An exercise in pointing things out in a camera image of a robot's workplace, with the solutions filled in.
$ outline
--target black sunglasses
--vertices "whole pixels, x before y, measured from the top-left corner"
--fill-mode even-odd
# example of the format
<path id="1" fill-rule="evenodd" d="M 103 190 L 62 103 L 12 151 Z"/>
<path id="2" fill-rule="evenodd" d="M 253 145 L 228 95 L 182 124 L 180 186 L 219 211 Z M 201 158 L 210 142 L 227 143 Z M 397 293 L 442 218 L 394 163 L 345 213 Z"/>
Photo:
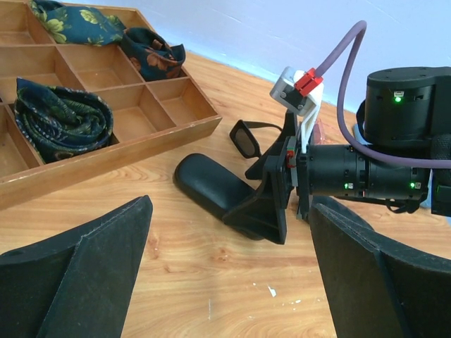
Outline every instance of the black sunglasses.
<path id="1" fill-rule="evenodd" d="M 281 127 L 279 127 L 278 125 L 273 125 L 272 123 L 243 120 L 239 120 L 232 128 L 229 134 L 230 139 L 244 158 L 261 157 L 259 143 L 255 136 L 252 134 L 251 129 L 265 127 L 277 128 L 282 132 Z"/>

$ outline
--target wooden organizer tray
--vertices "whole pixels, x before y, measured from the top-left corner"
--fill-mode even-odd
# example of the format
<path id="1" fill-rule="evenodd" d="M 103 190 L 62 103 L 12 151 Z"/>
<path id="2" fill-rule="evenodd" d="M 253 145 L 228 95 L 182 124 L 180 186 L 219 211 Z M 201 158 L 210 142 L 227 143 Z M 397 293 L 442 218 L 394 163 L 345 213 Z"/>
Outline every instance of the wooden organizer tray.
<path id="1" fill-rule="evenodd" d="M 92 7 L 153 30 L 133 8 Z M 44 164 L 14 120 L 17 77 L 99 95 L 113 111 L 111 145 Z M 20 1 L 0 1 L 0 100 L 0 210 L 207 137 L 221 121 L 185 68 L 145 82 L 119 46 L 57 44 Z"/>

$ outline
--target light blue wall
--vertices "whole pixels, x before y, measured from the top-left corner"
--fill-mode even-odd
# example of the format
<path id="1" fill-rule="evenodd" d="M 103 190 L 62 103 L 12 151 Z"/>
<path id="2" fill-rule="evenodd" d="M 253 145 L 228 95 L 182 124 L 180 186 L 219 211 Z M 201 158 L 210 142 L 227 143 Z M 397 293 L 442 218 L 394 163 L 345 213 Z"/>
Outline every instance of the light blue wall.
<path id="1" fill-rule="evenodd" d="M 170 44 L 275 81 L 291 65 L 316 67 L 359 20 L 368 28 L 347 89 L 356 111 L 366 76 L 384 68 L 451 63 L 449 0 L 84 0 L 138 8 Z M 335 104 L 349 48 L 326 73 Z"/>

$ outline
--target table surface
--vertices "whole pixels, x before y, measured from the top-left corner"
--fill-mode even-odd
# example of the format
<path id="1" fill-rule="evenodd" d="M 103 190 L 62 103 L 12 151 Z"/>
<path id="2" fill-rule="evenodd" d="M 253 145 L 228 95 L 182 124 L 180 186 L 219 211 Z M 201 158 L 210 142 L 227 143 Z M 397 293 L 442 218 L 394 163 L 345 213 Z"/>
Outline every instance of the table surface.
<path id="1" fill-rule="evenodd" d="M 192 54 L 186 68 L 223 116 L 210 137 L 0 212 L 0 252 L 148 194 L 154 214 L 123 337 L 335 337 L 308 224 L 295 219 L 295 194 L 286 212 L 287 241 L 279 246 L 241 237 L 173 185 L 175 167 L 194 152 L 244 178 L 253 160 L 232 145 L 232 126 L 238 119 L 282 125 L 285 112 L 269 96 L 269 82 Z M 344 143 L 335 109 L 324 104 L 319 118 L 326 142 Z M 346 119 L 351 128 L 355 116 L 348 113 Z M 276 133 L 264 130 L 256 136 L 265 150 Z M 443 217 L 345 204 L 378 232 L 451 258 L 451 229 Z"/>

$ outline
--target folded scarf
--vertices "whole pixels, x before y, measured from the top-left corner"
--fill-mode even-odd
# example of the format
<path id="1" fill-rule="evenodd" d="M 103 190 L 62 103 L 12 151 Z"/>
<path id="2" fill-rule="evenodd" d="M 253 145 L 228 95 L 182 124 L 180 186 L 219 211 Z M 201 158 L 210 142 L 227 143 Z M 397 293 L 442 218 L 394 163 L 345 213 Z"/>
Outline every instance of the folded scarf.
<path id="1" fill-rule="evenodd" d="M 109 145 L 113 114 L 97 95 L 17 79 L 16 124 L 45 163 Z"/>
<path id="2" fill-rule="evenodd" d="M 64 6 L 45 0 L 31 0 L 30 7 L 58 44 L 119 43 L 125 29 L 117 16 L 105 16 L 94 7 Z"/>
<path id="3" fill-rule="evenodd" d="M 170 47 L 157 33 L 142 27 L 124 31 L 121 49 L 146 81 L 179 77 L 186 58 L 182 44 Z"/>

